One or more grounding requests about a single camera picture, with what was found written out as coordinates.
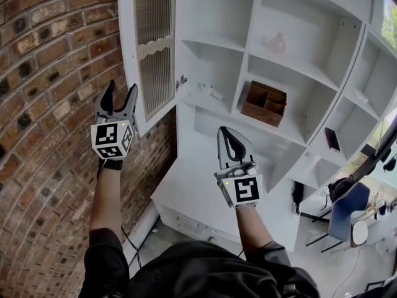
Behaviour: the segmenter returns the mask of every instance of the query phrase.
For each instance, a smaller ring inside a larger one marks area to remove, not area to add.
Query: white drawer
[[[200,238],[207,227],[190,217],[182,215],[162,204],[156,204],[163,223],[194,238]]]
[[[191,238],[194,238],[196,240],[201,240],[202,239],[202,232],[200,233],[199,231],[197,232],[190,226],[182,225],[181,223],[176,223],[175,220],[170,219],[169,217],[166,217],[165,215],[160,216],[161,221],[167,225],[168,227],[173,228],[174,230],[177,230],[178,232],[185,234]]]
[[[230,235],[228,233],[219,231],[219,230],[217,230],[215,228],[212,228],[210,226],[207,226],[205,231],[206,231],[206,234],[208,234],[208,235],[210,235],[212,237],[225,238],[225,239],[230,240],[230,241],[235,242],[235,243],[241,243],[241,240],[240,240],[239,237],[236,237],[234,235]]]
[[[213,243],[223,247],[235,255],[239,255],[243,249],[238,237],[207,226],[202,235],[202,240],[209,241],[211,238],[214,239],[212,240]]]

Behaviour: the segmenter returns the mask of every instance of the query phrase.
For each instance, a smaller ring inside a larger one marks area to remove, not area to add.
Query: white shelving unit
[[[188,80],[156,116],[177,105],[178,159],[152,196],[166,224],[195,238],[204,239],[210,228],[239,242],[213,177],[216,134],[225,125],[252,142],[270,202],[263,211],[283,217],[270,233],[293,249],[299,221],[291,214],[294,181],[304,184],[305,199],[327,184],[362,149],[396,97],[397,56],[369,24],[379,22],[371,18],[373,5],[380,2],[176,0],[175,77]],[[126,57],[125,37],[133,32],[123,30],[124,12],[120,8]],[[270,47],[277,34],[285,42],[282,54]],[[134,70],[127,66],[127,77]],[[287,93],[278,127],[241,113],[253,80]],[[204,83],[222,100],[202,93]],[[140,135],[149,125],[138,122]],[[325,127],[336,131],[340,152],[329,149]]]

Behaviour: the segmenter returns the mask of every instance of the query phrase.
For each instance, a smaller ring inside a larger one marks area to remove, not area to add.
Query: black bag
[[[335,183],[330,184],[328,189],[329,198],[331,199],[332,203],[335,203],[335,201],[343,196],[354,184],[355,181],[350,178],[342,178],[337,180]]]

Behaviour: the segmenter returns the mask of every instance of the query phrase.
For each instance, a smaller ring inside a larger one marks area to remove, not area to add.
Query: white cabinet
[[[238,241],[234,211],[213,177],[216,133],[225,125],[252,142],[267,193],[258,212],[293,250],[294,181],[305,185],[305,198],[323,187],[365,145],[396,97],[397,57],[375,29],[380,4],[119,0],[127,81],[140,91],[140,135],[177,106],[178,159],[153,194],[166,224],[201,239],[210,227]],[[275,50],[274,41],[285,47]],[[252,80],[287,93],[278,127],[241,113]],[[203,84],[216,96],[203,93]],[[341,152],[329,149],[325,127],[336,131]]]

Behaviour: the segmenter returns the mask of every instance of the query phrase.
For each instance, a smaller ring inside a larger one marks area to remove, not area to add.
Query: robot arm
[[[128,149],[136,134],[135,106],[138,86],[134,84],[121,109],[113,110],[112,80],[97,97],[94,104],[96,124],[91,126],[91,143],[101,159],[121,160],[127,156]]]
[[[252,143],[222,126],[218,131],[218,159],[221,170],[215,177],[229,207],[256,204],[262,197],[263,183]]]

